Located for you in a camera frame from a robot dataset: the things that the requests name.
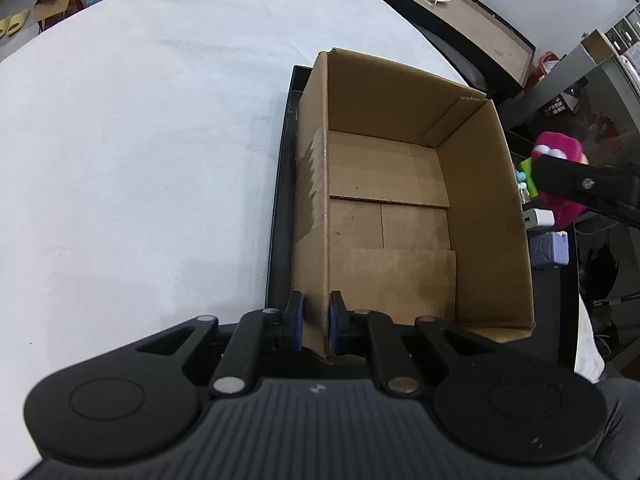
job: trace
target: cardboard box on floor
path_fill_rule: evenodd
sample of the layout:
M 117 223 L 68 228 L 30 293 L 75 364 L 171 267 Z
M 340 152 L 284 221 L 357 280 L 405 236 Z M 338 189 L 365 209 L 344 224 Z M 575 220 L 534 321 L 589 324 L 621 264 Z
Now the cardboard box on floor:
M 46 30 L 83 10 L 85 6 L 86 0 L 38 0 L 33 12 L 40 30 Z
M 329 354 L 329 293 L 413 324 L 431 314 L 499 342 L 534 327 L 509 150 L 485 95 L 334 49 L 298 107 L 292 282 L 305 346 Z

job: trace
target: pink plush toy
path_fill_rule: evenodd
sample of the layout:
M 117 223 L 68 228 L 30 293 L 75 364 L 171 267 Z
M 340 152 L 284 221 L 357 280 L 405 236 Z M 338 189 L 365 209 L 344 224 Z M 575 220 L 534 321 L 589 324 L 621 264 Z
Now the pink plush toy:
M 579 140 L 555 132 L 543 132 L 536 139 L 536 145 L 531 151 L 532 162 L 535 162 L 540 155 L 550 155 L 582 164 L 589 163 L 582 152 Z M 587 209 L 582 204 L 570 202 L 565 198 L 550 195 L 544 191 L 540 191 L 540 204 L 543 208 L 553 211 L 556 220 L 555 226 L 558 229 L 567 227 Z

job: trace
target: purple box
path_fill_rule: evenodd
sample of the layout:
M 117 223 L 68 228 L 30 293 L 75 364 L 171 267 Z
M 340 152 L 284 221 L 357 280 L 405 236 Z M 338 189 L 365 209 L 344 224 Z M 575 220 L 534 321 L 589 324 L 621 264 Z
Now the purple box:
M 531 267 L 542 269 L 569 263 L 569 240 L 565 232 L 544 233 L 529 240 Z

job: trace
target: black tray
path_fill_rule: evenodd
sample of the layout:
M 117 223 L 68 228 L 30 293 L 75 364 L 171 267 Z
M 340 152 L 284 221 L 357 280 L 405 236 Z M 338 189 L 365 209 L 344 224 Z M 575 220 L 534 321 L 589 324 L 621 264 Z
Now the black tray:
M 282 310 L 291 292 L 298 102 L 310 74 L 309 67 L 293 67 L 276 174 L 266 306 Z M 529 156 L 532 148 L 529 141 L 509 131 L 504 136 L 511 153 L 522 158 Z M 573 370 L 578 334 L 578 263 L 572 225 L 567 233 L 569 264 L 559 269 L 532 269 L 536 313 L 536 328 L 532 336 L 508 345 Z

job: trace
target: white charger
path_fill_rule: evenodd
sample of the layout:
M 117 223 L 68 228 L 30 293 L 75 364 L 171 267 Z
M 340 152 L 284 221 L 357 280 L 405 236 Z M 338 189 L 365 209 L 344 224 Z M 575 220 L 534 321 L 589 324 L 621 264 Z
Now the white charger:
M 527 209 L 524 215 L 524 227 L 527 231 L 553 227 L 556 223 L 554 212 L 549 209 Z

